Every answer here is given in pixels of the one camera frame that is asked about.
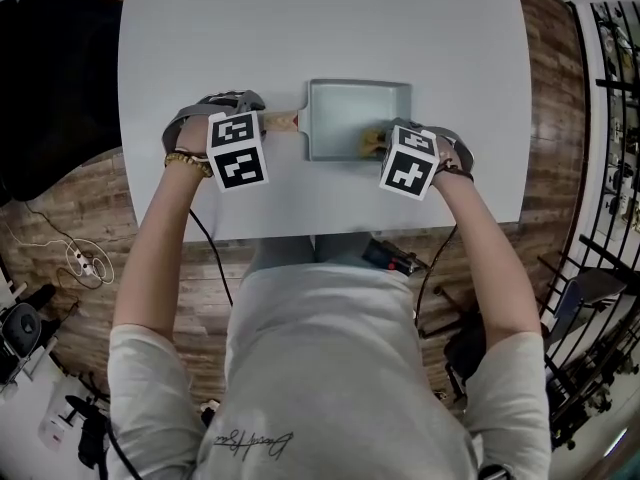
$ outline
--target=metal railing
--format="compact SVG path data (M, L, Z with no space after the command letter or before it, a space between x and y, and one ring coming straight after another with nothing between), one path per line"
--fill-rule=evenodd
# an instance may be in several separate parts
M556 317L560 307L566 310L560 303L568 295L572 280L592 268L604 270L626 288L597 301L581 298L571 308L573 315L569 315L571 320L559 340L547 343L545 364L554 446L570 442L590 412L610 408L607 387L615 372L628 370L631 353L640 340L640 275L636 273L640 235L633 235L640 231L640 210L636 209L640 186L640 69L633 40L633 27L640 33L640 12L633 2L592 4L591 10L604 61L605 78L596 80L596 85L606 91L606 161L593 227L578 238L584 254L578 259L569 256L575 229L572 226L567 246L558 252L557 266L539 258L553 272L546 296L537 299L540 314L550 312ZM588 77L582 36L580 43ZM630 264L623 261L625 255L633 257ZM573 267L575 275L567 276L565 267Z

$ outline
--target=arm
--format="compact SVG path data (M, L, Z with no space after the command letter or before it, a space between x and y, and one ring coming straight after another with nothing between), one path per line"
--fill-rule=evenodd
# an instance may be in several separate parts
M548 478L549 406L531 283L471 180L442 172L434 185L460 229L487 336L487 354L466 383L465 426L482 436L483 465Z
M178 144L193 152L204 150L205 130L206 118L189 119ZM120 447L143 478L190 476L204 435L187 372L169 341L182 239L202 177L192 165L167 166L131 249L116 301L109 343L110 418ZM130 478L113 448L107 467L110 477Z
M520 332L540 334L540 319L527 273L474 184L439 173L434 186L453 213L471 265L487 335L487 349Z
M178 146L204 151L207 120L187 121ZM178 304L180 253L189 208L202 172L182 162L170 163L144 216L124 269L113 326L136 324L171 339Z

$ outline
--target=black object on floor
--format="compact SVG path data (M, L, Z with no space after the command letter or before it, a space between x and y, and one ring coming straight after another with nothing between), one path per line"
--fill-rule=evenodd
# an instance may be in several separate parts
M42 320L37 311L29 304L20 302L8 310L8 316L2 324L2 338L20 358L25 358L36 349Z
M52 284L45 284L29 295L23 302L33 306L36 311L40 311L55 294L56 287Z
M104 449L107 417L94 405L95 401L85 401L72 395L66 396L65 399L73 407L74 412L78 412L85 418L82 424L80 443L78 444L78 459L89 469L94 469L97 464L100 480L108 478L107 452Z
M211 422L213 421L213 417L216 415L216 411L214 411L211 407L207 407L202 414L200 415L200 419L202 420L202 423L204 423L204 426L209 428L209 425L211 425Z
M444 347L444 355L453 370L466 382L478 369L487 353L484 322L479 311L465 315L460 332Z
M121 12L117 0L0 2L0 176L14 199L121 145Z

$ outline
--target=pan handle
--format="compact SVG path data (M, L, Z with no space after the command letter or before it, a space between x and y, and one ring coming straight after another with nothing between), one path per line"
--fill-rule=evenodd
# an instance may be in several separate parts
M261 115L262 127L268 132L297 132L298 111L265 112Z

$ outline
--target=gold bracelet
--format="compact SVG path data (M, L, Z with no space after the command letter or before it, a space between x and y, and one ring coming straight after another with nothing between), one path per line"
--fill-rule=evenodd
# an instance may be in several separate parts
M168 153L167 156L164 157L164 166L166 167L171 162L175 162L176 160L197 167L204 173L205 178L211 178L213 176L213 169L211 168L211 164L209 164L209 162L199 162L193 156L185 153Z

